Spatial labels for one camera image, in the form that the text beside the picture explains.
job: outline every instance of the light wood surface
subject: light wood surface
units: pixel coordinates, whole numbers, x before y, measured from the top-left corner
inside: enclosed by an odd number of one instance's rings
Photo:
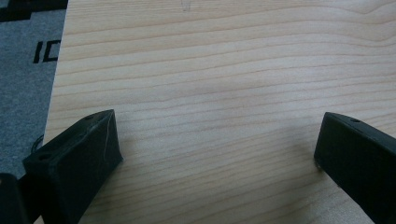
[[[396,135],[396,2],[70,0],[46,141],[114,108],[80,223],[372,223],[314,165],[324,112]]]

